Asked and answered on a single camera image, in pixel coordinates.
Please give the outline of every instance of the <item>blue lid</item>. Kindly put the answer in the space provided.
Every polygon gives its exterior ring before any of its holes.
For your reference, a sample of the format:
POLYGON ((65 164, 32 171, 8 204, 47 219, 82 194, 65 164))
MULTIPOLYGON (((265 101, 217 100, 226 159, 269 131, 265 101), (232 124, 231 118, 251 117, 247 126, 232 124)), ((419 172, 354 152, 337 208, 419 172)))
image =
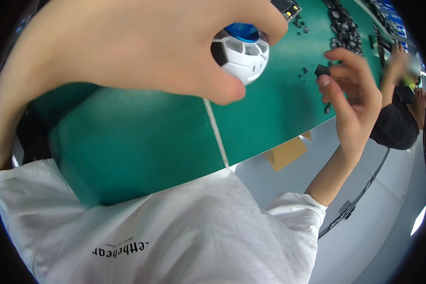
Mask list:
POLYGON ((256 42, 259 39, 259 31, 251 24, 233 23, 224 30, 236 39, 244 42, 256 42))

